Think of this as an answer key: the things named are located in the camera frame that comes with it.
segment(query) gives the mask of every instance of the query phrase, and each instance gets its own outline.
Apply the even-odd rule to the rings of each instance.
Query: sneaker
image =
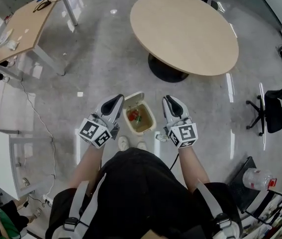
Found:
[[[26,187],[28,187],[28,186],[30,185],[30,182],[28,181],[27,178],[23,178],[23,179],[22,179],[22,182],[23,182],[23,184],[24,184]]]
[[[38,208],[34,213],[33,216],[35,217],[35,219],[39,218],[42,214],[42,210],[40,208]]]
[[[11,60],[8,60],[7,68],[14,66],[15,63],[16,63],[16,59],[15,58],[13,58]]]
[[[129,148],[129,141],[126,136],[120,136],[117,143],[120,151],[125,151]]]
[[[141,141],[136,146],[138,149],[147,150],[145,142]]]
[[[6,83],[9,82],[9,77],[4,75],[2,81]]]

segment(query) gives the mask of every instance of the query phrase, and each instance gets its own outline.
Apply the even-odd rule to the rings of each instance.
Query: concrete floor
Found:
[[[156,116],[157,130],[162,131],[166,124],[161,106],[163,96],[170,94],[187,104],[199,136],[194,149],[211,181],[226,181],[238,164],[253,156],[259,168],[269,169],[277,176],[276,189],[282,190],[282,130],[263,137],[258,136],[257,127],[246,130],[255,112],[245,101],[256,102],[260,86],[265,91],[282,88],[282,62],[275,48],[282,44],[282,39],[276,29],[238,0],[219,0],[225,10],[219,13],[233,25],[238,36],[236,66],[220,76],[190,75],[180,83],[166,83],[150,71],[148,53],[133,35],[129,14],[136,1],[70,0],[77,27],[71,25],[63,3],[56,5],[39,46],[65,66],[65,76],[56,75],[32,53],[18,58],[29,98],[55,138],[57,177],[50,197],[66,188],[75,169],[75,129],[83,118],[106,96],[128,96],[138,91],[145,93]],[[113,9],[117,10],[115,14],[110,12]],[[83,96],[78,97],[78,92],[83,92]],[[131,135],[123,117],[119,123],[119,135]],[[48,136],[27,103],[20,83],[14,80],[0,82],[0,128]],[[144,138],[152,151],[153,133]],[[132,137],[132,145],[138,140]],[[162,143],[161,149],[161,159],[170,166],[177,150],[171,143]],[[117,142],[109,141],[102,163],[117,150]],[[23,164],[20,176],[26,176],[30,182],[53,173],[51,145],[19,147],[16,155]],[[173,172],[183,183],[179,162]],[[34,196],[40,198],[50,186],[36,190]],[[30,200],[29,207],[21,213],[29,214],[37,207],[40,203]],[[42,238],[50,208],[46,206],[43,211],[44,215],[28,226]]]

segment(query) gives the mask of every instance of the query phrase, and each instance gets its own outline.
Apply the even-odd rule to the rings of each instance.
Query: round table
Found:
[[[201,0],[138,0],[130,20],[150,53],[150,69],[164,81],[179,82],[188,74],[220,75],[237,62],[233,29]]]

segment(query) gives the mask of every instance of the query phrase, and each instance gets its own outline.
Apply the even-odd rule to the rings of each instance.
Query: black shirt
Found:
[[[201,225],[212,237],[210,210],[198,190],[191,194],[155,155],[137,148],[119,151],[101,169],[106,173],[98,193],[98,208],[84,238],[139,239],[149,229],[175,238]],[[226,184],[207,183],[223,212],[241,228],[237,207]],[[69,216],[76,189],[59,193],[53,201],[46,238]],[[86,197],[82,209],[89,203]]]

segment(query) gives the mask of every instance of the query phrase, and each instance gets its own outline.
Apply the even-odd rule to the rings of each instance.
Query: white cable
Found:
[[[41,119],[39,113],[36,111],[36,109],[34,108],[32,102],[29,100],[28,93],[25,91],[25,87],[23,86],[23,84],[22,84],[21,82],[20,82],[20,85],[22,86],[23,91],[24,91],[25,94],[27,95],[28,102],[30,102],[30,105],[31,105],[33,111],[38,115],[38,118],[40,119],[41,123],[45,126],[47,132],[50,134],[50,136],[51,136],[51,138],[52,138],[52,146],[53,146],[53,154],[52,154],[52,155],[53,155],[53,172],[54,172],[54,174],[52,174],[52,175],[53,175],[54,178],[53,178],[52,185],[51,185],[51,187],[50,187],[48,193],[46,194],[46,196],[48,196],[48,195],[50,194],[50,192],[51,192],[51,189],[52,189],[53,186],[55,185],[55,179],[56,179],[56,158],[55,158],[56,146],[55,146],[55,140],[54,140],[54,138],[53,138],[52,133],[48,130],[47,125],[45,124],[45,122],[42,121],[42,119]]]

